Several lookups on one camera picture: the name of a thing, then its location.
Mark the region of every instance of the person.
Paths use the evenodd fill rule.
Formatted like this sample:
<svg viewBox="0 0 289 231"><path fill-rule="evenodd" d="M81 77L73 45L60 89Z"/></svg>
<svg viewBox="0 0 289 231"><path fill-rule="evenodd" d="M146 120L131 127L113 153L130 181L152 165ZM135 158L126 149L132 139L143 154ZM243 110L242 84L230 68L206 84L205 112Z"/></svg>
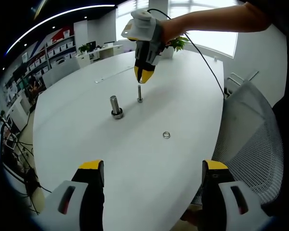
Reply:
<svg viewBox="0 0 289 231"><path fill-rule="evenodd" d="M190 30L258 32L266 30L272 23L286 35L288 67L285 95L273 107L284 148L283 181L274 206L279 215L286 215L289 212L289 2L249 0L243 5L192 12L161 23L165 43ZM191 213L185 213L183 217L197 223Z"/></svg>
<svg viewBox="0 0 289 231"><path fill-rule="evenodd" d="M40 86L37 83L37 80L35 79L35 77L30 76L30 78L29 78L29 86L30 86L29 90L31 92L32 99L34 101L35 97L39 94L39 89L40 89Z"/></svg>

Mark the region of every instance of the black cable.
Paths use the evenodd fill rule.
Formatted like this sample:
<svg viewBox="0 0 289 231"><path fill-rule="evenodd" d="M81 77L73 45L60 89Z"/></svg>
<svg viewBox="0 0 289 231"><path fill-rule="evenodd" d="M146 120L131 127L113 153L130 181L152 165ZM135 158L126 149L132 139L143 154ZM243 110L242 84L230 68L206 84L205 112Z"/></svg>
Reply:
<svg viewBox="0 0 289 231"><path fill-rule="evenodd" d="M30 201L31 201L31 204L32 204L33 207L34 207L34 210L33 210L33 209L30 209L30 208L29 208L29 210L35 211L35 212L37 213L37 215L38 215L39 213L38 213L37 209L35 208L35 206L34 206L33 201L32 201L31 198L30 198Z"/></svg>
<svg viewBox="0 0 289 231"><path fill-rule="evenodd" d="M7 129L10 131L10 133L13 134L12 131L11 131L11 129L9 128L9 125L8 125L4 120L2 120L2 121L3 121L3 123L5 124L5 126L7 127ZM23 152L21 151L21 148L19 147L19 145L18 145L17 142L16 142L16 145L17 145L17 147L18 147L21 155L23 156L23 158L24 158L25 161L27 162L28 166L29 166L31 169L33 169L33 173L34 173L34 175L36 176L36 178L38 179L39 177L38 177L37 174L35 173L34 168L29 164L29 162L28 162L27 159L25 158L25 155L24 155ZM39 187L42 188L42 189L44 189L44 190L46 190L46 191L48 191L48 192L50 192L50 193L52 193L51 191L49 191L49 190L45 189L44 187L42 187L40 183L39 183Z"/></svg>
<svg viewBox="0 0 289 231"><path fill-rule="evenodd" d="M40 187L41 187L42 189L46 190L47 192L52 193L52 191L49 191L48 189L45 189L43 186L40 185Z"/></svg>
<svg viewBox="0 0 289 231"><path fill-rule="evenodd" d="M26 186L26 184L25 184L25 182L24 181L21 181L18 177L16 177L8 168L6 168L5 166L3 166L16 180L18 180L19 182L21 182L21 183L23 183L25 186ZM35 206L34 206L34 204L33 204L33 202L32 202L32 199L31 199L31 197L28 195L28 194L25 194L25 193L21 193L21 192L19 192L19 191L17 191L17 190L14 190L16 193L18 193L18 194L20 194L20 195L25 195L24 197L20 197L20 198L22 198L22 199L24 199L24 198L27 198L27 197L29 197L29 200L30 200L30 205L29 205L29 207L31 207L31 206L33 206L34 207L34 209L35 210L33 210L33 209L30 209L30 208L28 208L28 209L30 209L30 210L32 210L32 211L34 211L34 212L36 212L37 213L37 215L39 214L38 213L38 211L36 210L36 208L35 208Z"/></svg>
<svg viewBox="0 0 289 231"><path fill-rule="evenodd" d="M11 142L13 142L13 143L19 143L22 147L24 147L25 149L27 149L27 147L25 147L24 145L23 145L23 142L20 142L20 141L14 141L14 140L8 140L8 139L5 139L5 138L3 138L5 141L11 141ZM32 155L32 156L34 156L33 155L33 153L32 153L32 150L33 150L33 148L31 149L31 151L29 150L29 149L27 149L27 151Z"/></svg>
<svg viewBox="0 0 289 231"><path fill-rule="evenodd" d="M170 18L168 15L166 15L163 11L160 11L160 10L158 10L158 9L153 9L153 8L152 8L152 9L149 9L149 10L147 10L147 11L148 11L148 12L150 12L150 11L157 11L157 12L160 12L161 14L163 14L164 16L166 16L168 19L171 19L171 18ZM207 60L203 57L201 51L198 49L198 47L196 47L196 45L193 43L193 41L190 39L190 37L189 37L186 33L184 33L184 34L185 34L185 36L188 38L188 40L192 43L192 45L196 48L196 50L199 52L199 54L200 54L201 57L203 58L204 62L207 64L208 68L210 69L210 71L211 71L212 74L214 75L214 77L215 77L215 79L216 79L216 82L217 82L218 86L220 87L220 89L221 89L221 91L222 91L223 99L225 99L225 95L224 95L224 93L223 93L223 89L222 89L220 83L218 82L215 73L212 71L210 65L208 64Z"/></svg>

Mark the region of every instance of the green plant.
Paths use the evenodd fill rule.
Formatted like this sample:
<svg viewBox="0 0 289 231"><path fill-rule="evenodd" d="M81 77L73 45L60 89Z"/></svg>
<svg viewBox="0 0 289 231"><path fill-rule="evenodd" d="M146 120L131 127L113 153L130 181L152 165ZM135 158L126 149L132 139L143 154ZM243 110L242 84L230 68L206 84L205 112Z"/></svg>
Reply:
<svg viewBox="0 0 289 231"><path fill-rule="evenodd" d="M179 36L176 39L170 40L170 45L166 46L166 48L173 47L176 51L183 50L187 41L187 38Z"/></svg>
<svg viewBox="0 0 289 231"><path fill-rule="evenodd" d="M82 45L81 47L78 48L78 50L81 52L81 53L84 53L85 51L88 51L90 49L90 46L89 45Z"/></svg>

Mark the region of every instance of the human arm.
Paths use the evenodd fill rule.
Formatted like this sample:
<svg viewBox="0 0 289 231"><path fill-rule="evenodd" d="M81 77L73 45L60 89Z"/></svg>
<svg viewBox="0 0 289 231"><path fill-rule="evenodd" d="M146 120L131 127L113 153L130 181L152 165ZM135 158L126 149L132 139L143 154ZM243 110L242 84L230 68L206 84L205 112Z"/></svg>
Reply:
<svg viewBox="0 0 289 231"><path fill-rule="evenodd" d="M267 14L256 6L244 5L197 11L162 21L163 40L174 39L189 30L257 32L271 24Z"/></svg>

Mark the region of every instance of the floor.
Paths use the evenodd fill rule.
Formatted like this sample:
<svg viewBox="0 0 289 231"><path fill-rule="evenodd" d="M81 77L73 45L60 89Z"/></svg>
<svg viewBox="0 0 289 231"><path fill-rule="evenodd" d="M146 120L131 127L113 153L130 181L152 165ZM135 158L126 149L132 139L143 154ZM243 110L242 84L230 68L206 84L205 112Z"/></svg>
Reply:
<svg viewBox="0 0 289 231"><path fill-rule="evenodd" d="M20 142L24 142L27 144L33 144L33 120L34 120L34 112L33 111L30 116L29 116L29 120L28 120L28 124L27 126L24 128L24 130L21 132L20 137L19 137L19 141ZM24 146L28 149L28 150L32 150L32 153L34 155L34 149L32 149L31 145L25 145ZM19 153L18 148L16 147L15 149L16 153ZM34 163L34 157L28 153L27 155L27 161L29 162L29 164L35 169L35 163ZM42 192L41 188L37 188L32 197L32 205L29 207L32 210L37 210L38 212L41 212L44 208L44 203L45 203L45 197L44 194Z"/></svg>
<svg viewBox="0 0 289 231"><path fill-rule="evenodd" d="M34 120L34 113L35 111L33 111L30 116L29 116L29 120L28 120L28 124L27 126L24 128L24 130L21 132L20 134L20 137L19 137L19 141L20 142L24 142L24 143L27 143L27 144L33 144L33 120ZM31 145L25 145L24 146L31 150L32 149L32 146ZM34 163L34 157L31 155L31 154L28 154L27 155L27 160L29 162L29 164L35 168L35 163ZM43 192L42 192L43 189L41 188L37 188L35 190L35 192L33 193L32 195L32 203L33 205L35 206L36 210L38 212L41 212L43 211L44 209L44 204L45 204L45 197L43 195ZM188 209L191 209L191 210L199 210L199 206L196 206L196 205L190 205ZM177 221L177 223L173 226L173 228L171 229L171 231L197 231L197 227L189 224L188 222L186 221L182 221L182 220L179 220Z"/></svg>

